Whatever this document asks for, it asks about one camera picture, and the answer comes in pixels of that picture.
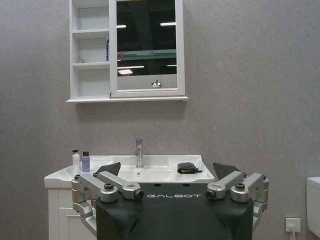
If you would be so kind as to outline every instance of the toilet tank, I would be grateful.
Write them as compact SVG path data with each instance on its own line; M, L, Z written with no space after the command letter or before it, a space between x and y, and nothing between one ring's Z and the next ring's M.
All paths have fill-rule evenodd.
M320 238L320 176L306 181L306 217L309 230Z

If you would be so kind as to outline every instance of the screw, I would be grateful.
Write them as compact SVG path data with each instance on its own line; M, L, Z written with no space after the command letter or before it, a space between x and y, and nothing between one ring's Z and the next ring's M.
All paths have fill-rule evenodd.
M205 195L208 199L214 199L216 197L216 193L212 190L208 190L205 192Z
M236 188L237 190L244 190L245 187L246 187L246 186L245 186L243 183L237 183L237 184L235 185L235 188Z
M143 197L144 197L144 192L141 191L141 190L137 190L137 191L135 191L135 193L134 193L133 199L136 200L136 201L139 201L139 200L141 200Z
M104 189L106 190L114 189L114 185L112 183L107 183L104 185Z

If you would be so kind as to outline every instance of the bathroom sink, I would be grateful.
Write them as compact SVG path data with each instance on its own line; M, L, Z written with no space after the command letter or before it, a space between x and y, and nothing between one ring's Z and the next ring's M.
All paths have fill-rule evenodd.
M128 182L138 183L211 183L214 176L204 165L201 155L144 155L144 168L137 168L135 155L90 156L90 173L95 173L101 166L121 163L118 176ZM180 174L179 163L191 162L202 172ZM68 166L44 178L46 188L71 188L74 178L73 167Z

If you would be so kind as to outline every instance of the logo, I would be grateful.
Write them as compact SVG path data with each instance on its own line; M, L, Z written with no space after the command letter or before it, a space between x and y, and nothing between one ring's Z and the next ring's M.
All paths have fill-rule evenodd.
M201 194L174 194L174 195L163 195L163 194L149 194L146 197L150 198L150 199L159 199L159 198L163 198L163 199L191 199L191 198L199 198L201 196Z

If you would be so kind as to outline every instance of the mirror frame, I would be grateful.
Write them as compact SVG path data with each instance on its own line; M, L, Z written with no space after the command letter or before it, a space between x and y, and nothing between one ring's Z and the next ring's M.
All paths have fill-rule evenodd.
M117 2L128 0L109 0L109 31L110 31L110 97L139 98L139 97L169 97L185 96L185 44L184 44L184 13L183 0L175 0L175 33L176 33L176 64L177 88L158 89L118 89L118 41L117 41Z

